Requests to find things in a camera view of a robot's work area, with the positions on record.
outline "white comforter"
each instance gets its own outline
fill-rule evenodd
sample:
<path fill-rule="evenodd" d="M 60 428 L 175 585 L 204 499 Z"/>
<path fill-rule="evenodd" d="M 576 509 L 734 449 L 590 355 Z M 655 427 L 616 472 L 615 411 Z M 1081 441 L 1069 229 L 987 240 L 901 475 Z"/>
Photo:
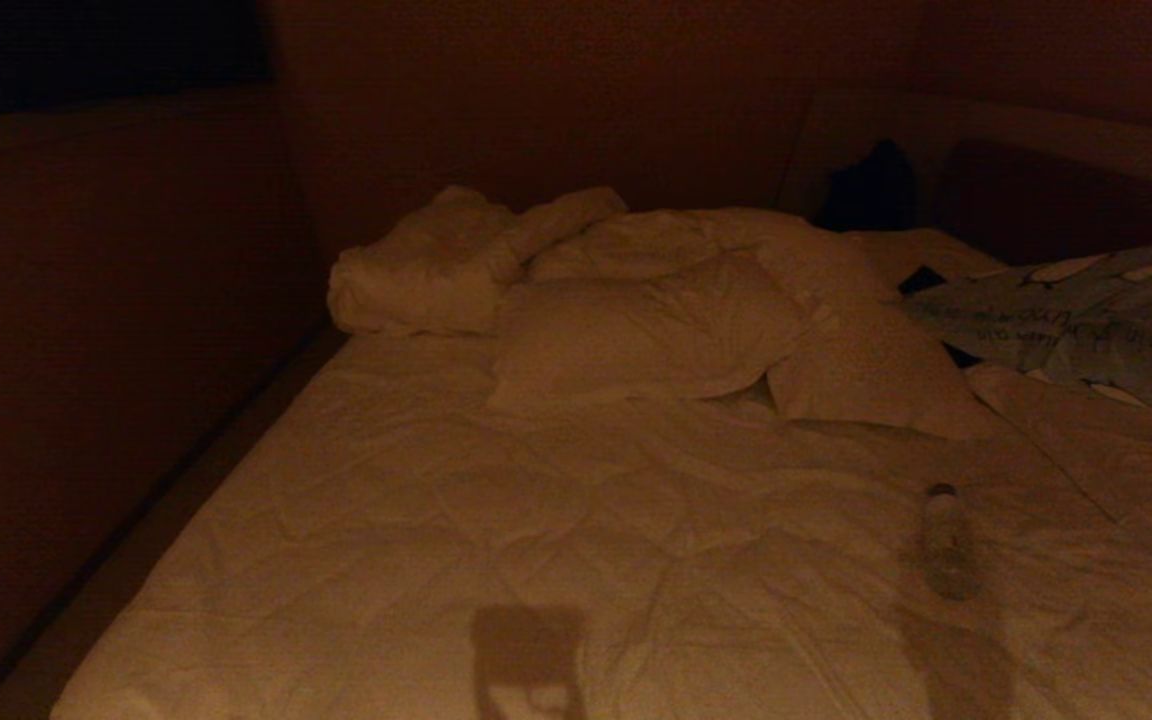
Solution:
<path fill-rule="evenodd" d="M 1152 717 L 1152 556 L 1003 423 L 952 442 L 751 396 L 522 420 L 483 409 L 492 356 L 351 341 L 52 717 Z M 938 482 L 978 538 L 969 602 L 916 564 Z M 575 651 L 511 675 L 471 630 L 522 606 L 575 617 Z"/>

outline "bed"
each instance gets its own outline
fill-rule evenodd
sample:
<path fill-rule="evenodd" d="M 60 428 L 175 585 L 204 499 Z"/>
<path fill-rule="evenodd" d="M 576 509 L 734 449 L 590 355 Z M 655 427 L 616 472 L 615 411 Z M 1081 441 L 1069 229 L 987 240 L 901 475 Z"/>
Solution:
<path fill-rule="evenodd" d="M 957 237 L 440 195 L 338 265 L 356 336 L 52 717 L 1152 717 L 1152 407 L 958 370 L 897 306 L 1006 272 L 964 197 L 1047 167 L 956 158 Z M 924 579 L 938 483 L 970 600 Z"/>

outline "bedsheet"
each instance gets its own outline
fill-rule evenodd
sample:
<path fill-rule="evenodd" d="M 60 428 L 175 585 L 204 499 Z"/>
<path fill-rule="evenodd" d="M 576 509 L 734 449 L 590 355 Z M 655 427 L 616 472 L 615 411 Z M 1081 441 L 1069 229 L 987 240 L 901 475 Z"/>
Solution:
<path fill-rule="evenodd" d="M 1152 717 L 1152 556 L 1001 420 L 945 441 L 748 393 L 513 418 L 493 342 L 349 342 L 52 717 Z M 939 482 L 972 601 L 922 582 Z"/>

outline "plastic water bottle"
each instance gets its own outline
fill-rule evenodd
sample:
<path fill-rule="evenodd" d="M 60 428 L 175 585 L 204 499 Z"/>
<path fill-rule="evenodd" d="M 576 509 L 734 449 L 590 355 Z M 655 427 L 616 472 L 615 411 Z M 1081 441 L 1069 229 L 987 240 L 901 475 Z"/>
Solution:
<path fill-rule="evenodd" d="M 957 490 L 940 483 L 927 488 L 923 509 L 923 562 L 927 584 L 950 600 L 970 600 L 980 592 L 972 560 L 972 537 Z"/>

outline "white pillow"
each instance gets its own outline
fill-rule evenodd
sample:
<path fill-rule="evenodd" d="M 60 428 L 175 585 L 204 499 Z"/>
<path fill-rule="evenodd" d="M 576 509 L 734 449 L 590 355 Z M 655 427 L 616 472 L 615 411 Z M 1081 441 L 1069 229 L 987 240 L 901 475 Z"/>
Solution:
<path fill-rule="evenodd" d="M 369 247 L 340 255 L 328 306 L 346 332 L 485 333 L 506 288 L 522 275 L 500 233 L 515 223 L 503 205 L 449 187 Z"/>
<path fill-rule="evenodd" d="M 653 281 L 520 285 L 500 316 L 488 406 L 532 411 L 749 386 L 819 320 L 753 258 L 727 253 Z"/>
<path fill-rule="evenodd" d="M 856 245 L 836 233 L 799 232 L 764 242 L 758 255 L 786 287 L 814 293 L 833 314 L 768 370 L 783 418 L 859 420 L 947 438 L 992 432 L 988 411 L 945 348 L 890 304 L 899 293 Z"/>
<path fill-rule="evenodd" d="M 900 287 L 919 266 L 935 270 L 938 275 L 954 279 L 1006 268 L 1007 264 L 970 247 L 968 243 L 937 228 L 912 232 L 849 232 L 847 242 L 854 243 L 888 287 Z"/>
<path fill-rule="evenodd" d="M 858 420 L 946 438 L 987 437 L 975 401 L 941 343 L 899 306 L 831 302 L 832 323 L 809 329 L 767 382 L 786 419 Z"/>
<path fill-rule="evenodd" d="M 503 232 L 503 242 L 520 263 L 526 263 L 559 240 L 627 210 L 626 202 L 608 187 L 568 192 L 556 200 L 528 210 L 511 228 Z"/>
<path fill-rule="evenodd" d="M 727 250 L 806 236 L 829 237 L 841 247 L 836 233 L 820 232 L 803 218 L 774 210 L 654 210 L 620 215 L 591 225 L 531 260 L 532 282 L 556 279 L 658 278 L 713 258 Z"/>
<path fill-rule="evenodd" d="M 972 389 L 1152 552 L 1152 407 L 1108 402 L 982 364 Z"/>
<path fill-rule="evenodd" d="M 646 279 L 713 258 L 722 248 L 684 210 L 617 215 L 551 247 L 531 260 L 532 282 Z"/>

